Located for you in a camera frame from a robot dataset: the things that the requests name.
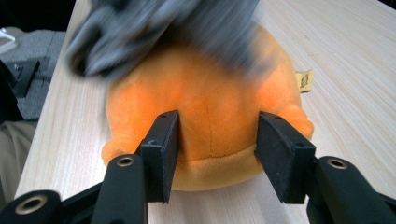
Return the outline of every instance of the screw hole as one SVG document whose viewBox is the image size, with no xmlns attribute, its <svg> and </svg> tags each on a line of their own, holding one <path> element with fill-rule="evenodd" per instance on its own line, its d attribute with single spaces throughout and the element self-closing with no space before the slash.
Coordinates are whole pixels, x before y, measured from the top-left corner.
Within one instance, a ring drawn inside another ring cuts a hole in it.
<svg viewBox="0 0 396 224">
<path fill-rule="evenodd" d="M 134 158 L 131 157 L 123 157 L 117 161 L 117 165 L 120 167 L 129 166 L 134 164 Z"/>
<path fill-rule="evenodd" d="M 31 214 L 44 206 L 47 200 L 48 198 L 44 194 L 28 198 L 22 203 L 18 204 L 18 206 L 15 208 L 15 213 L 18 215 Z"/>
<path fill-rule="evenodd" d="M 125 224 L 125 221 L 122 219 L 113 220 L 110 224 Z"/>
<path fill-rule="evenodd" d="M 337 159 L 328 159 L 327 163 L 335 169 L 345 170 L 347 168 L 347 165 L 343 161 Z"/>
<path fill-rule="evenodd" d="M 155 140 L 149 140 L 148 143 L 149 143 L 150 145 L 155 145 L 155 144 L 157 144 L 157 141 L 155 141 Z"/>
</svg>

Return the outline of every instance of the gray cloth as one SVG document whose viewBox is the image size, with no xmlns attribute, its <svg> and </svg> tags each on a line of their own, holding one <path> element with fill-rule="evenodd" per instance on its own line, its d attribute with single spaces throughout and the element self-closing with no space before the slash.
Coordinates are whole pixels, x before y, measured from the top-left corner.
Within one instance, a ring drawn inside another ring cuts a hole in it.
<svg viewBox="0 0 396 224">
<path fill-rule="evenodd" d="M 65 58 L 80 76 L 118 78 L 160 39 L 193 45 L 227 68 L 249 68 L 252 15 L 258 0 L 92 0 L 92 11 Z"/>
<path fill-rule="evenodd" d="M 23 120 L 0 126 L 0 209 L 14 200 L 36 126 Z"/>
</svg>

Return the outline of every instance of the plush fabric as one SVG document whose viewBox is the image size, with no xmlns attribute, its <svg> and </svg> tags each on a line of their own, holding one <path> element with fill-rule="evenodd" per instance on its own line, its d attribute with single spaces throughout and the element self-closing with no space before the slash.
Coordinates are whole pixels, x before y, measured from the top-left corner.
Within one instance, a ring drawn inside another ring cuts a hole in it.
<svg viewBox="0 0 396 224">
<path fill-rule="evenodd" d="M 156 117 L 170 110 L 180 117 L 176 190 L 216 189 L 261 174 L 253 153 L 260 111 L 283 117 L 310 139 L 313 125 L 289 56 L 260 26 L 252 46 L 257 66 L 249 71 L 231 71 L 192 46 L 157 46 L 109 88 L 105 164 L 134 153 Z"/>
</svg>

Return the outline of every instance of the black bracket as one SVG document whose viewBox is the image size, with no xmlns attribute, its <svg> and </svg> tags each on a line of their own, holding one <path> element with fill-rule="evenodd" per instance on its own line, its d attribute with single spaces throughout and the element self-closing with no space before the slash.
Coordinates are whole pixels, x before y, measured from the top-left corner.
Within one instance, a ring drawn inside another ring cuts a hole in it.
<svg viewBox="0 0 396 224">
<path fill-rule="evenodd" d="M 310 223 L 396 223 L 396 201 L 350 162 L 315 157 L 315 146 L 277 115 L 260 113 L 256 156 L 282 203 L 309 197 Z"/>
<path fill-rule="evenodd" d="M 6 76 L 7 83 L 14 92 L 15 97 L 23 98 L 29 91 L 33 76 L 40 66 L 38 60 L 29 60 L 26 62 L 3 63 L 0 66 Z"/>
<path fill-rule="evenodd" d="M 178 112 L 161 114 L 136 154 L 110 162 L 102 183 L 63 202 L 52 190 L 29 192 L 3 209 L 0 223 L 148 223 L 147 203 L 169 202 L 177 137 Z"/>
</svg>

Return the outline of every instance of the floor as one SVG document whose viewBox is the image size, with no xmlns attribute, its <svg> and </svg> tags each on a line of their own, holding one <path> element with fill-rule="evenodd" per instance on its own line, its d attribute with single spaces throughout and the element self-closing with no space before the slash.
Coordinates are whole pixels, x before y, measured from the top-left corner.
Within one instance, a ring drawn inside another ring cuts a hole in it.
<svg viewBox="0 0 396 224">
<path fill-rule="evenodd" d="M 16 46 L 0 53 L 0 60 L 3 63 L 13 64 L 28 60 L 40 62 L 26 96 L 18 98 L 18 108 L 23 118 L 38 119 L 64 42 L 65 32 L 37 30 L 23 33 L 13 28 L 8 28 L 7 32 L 16 36 Z"/>
</svg>

